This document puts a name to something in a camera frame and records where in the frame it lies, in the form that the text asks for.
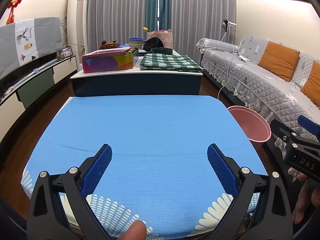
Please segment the teal curtain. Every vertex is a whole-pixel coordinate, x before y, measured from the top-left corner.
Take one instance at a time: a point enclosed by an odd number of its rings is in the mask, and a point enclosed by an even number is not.
[[[145,27],[150,32],[158,30],[158,0],[146,0],[146,22]]]
[[[160,0],[160,19],[159,30],[168,30],[171,28],[170,0]]]

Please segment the folded plaid cloth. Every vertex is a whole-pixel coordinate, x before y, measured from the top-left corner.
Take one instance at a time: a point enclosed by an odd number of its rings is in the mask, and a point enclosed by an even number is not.
[[[140,66],[143,69],[176,70],[184,72],[203,70],[202,67],[188,56],[165,54],[147,54],[143,57]]]

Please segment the pink trash bin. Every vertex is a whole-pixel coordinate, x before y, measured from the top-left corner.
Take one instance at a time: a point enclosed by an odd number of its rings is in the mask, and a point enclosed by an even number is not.
[[[257,112],[244,106],[230,106],[228,111],[236,119],[256,150],[270,139],[270,126]]]

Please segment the colorful box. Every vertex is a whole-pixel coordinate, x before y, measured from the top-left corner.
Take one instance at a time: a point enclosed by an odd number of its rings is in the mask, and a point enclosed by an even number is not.
[[[138,53],[139,50],[136,48],[97,50],[83,55],[83,71],[84,73],[94,73],[131,69],[134,67],[134,57],[137,57]]]

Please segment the wooden floor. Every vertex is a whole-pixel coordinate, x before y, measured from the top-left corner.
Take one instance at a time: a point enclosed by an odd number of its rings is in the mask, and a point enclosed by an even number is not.
[[[202,77],[200,95],[215,98],[218,95],[217,88],[206,77]],[[24,218],[28,215],[29,199],[20,185],[23,170],[42,133],[67,99],[72,96],[74,93],[71,83],[68,82],[52,93],[46,103],[37,109],[11,149],[5,169],[0,173],[0,195]],[[220,97],[226,107],[232,105],[223,95]],[[258,154],[267,172],[270,174],[274,171],[266,153],[260,149]]]

